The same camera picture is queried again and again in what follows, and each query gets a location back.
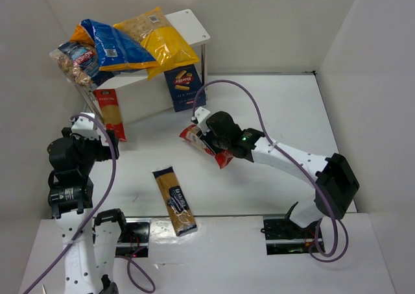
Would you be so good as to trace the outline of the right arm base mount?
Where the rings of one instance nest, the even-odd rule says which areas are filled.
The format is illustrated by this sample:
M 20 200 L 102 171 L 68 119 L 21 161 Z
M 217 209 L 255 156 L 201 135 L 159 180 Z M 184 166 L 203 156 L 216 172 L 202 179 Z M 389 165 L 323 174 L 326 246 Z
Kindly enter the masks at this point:
M 265 237 L 268 255 L 305 254 L 309 251 L 317 253 L 316 243 L 325 251 L 322 233 L 319 232 L 316 236 L 318 221 L 301 228 L 288 219 L 297 204 L 297 202 L 293 204 L 285 215 L 263 217 L 263 227 L 260 231 Z

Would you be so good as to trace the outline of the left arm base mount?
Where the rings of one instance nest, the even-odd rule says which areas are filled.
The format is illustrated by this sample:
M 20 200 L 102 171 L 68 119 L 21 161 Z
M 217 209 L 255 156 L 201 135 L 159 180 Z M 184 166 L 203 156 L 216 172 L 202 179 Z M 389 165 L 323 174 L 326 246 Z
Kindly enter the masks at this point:
M 126 229 L 121 233 L 115 255 L 129 257 L 134 253 L 135 258 L 148 257 L 150 237 L 150 218 L 126 218 Z

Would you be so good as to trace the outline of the black La Sicilia spaghetti pack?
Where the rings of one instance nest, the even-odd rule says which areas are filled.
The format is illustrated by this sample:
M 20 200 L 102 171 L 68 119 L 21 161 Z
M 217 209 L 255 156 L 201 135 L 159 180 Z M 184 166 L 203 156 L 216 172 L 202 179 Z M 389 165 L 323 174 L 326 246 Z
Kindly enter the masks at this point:
M 194 215 L 187 203 L 172 166 L 152 172 L 165 203 L 175 234 L 180 237 L 197 229 Z

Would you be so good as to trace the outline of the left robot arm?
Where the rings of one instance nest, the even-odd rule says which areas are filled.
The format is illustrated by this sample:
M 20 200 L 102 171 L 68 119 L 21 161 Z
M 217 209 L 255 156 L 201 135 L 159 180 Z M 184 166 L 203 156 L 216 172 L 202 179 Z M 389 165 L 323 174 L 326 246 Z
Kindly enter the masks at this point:
M 48 179 L 48 203 L 65 250 L 65 293 L 118 293 L 113 279 L 117 240 L 126 227 L 118 208 L 93 210 L 93 183 L 89 174 L 95 162 L 117 160 L 114 131 L 107 130 L 108 145 L 98 134 L 81 135 L 66 127 L 62 137 L 47 148 L 53 167 Z

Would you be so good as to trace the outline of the red spaghetti pack with barcode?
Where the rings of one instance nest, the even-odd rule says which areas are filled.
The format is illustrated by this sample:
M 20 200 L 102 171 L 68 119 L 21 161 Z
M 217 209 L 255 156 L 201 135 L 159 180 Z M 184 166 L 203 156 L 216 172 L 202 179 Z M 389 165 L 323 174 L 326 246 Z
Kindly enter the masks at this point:
M 198 136 L 199 128 L 192 124 L 187 126 L 181 131 L 179 137 L 197 148 L 199 151 L 204 152 L 205 154 L 210 155 L 216 161 L 219 166 L 219 169 L 224 169 L 232 160 L 233 155 L 228 151 L 212 151 Z

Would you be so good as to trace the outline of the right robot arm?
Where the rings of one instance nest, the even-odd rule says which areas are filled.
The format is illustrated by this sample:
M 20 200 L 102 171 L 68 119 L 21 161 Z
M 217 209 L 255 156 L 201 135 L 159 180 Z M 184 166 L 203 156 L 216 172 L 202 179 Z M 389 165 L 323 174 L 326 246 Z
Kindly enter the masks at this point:
M 279 169 L 314 189 L 313 195 L 293 204 L 285 216 L 287 222 L 297 227 L 308 227 L 325 216 L 340 221 L 360 188 L 349 162 L 341 154 L 320 156 L 268 140 L 263 131 L 241 129 L 223 111 L 211 113 L 198 108 L 192 120 L 200 128 L 199 138 L 212 151 L 228 151 L 235 158 Z

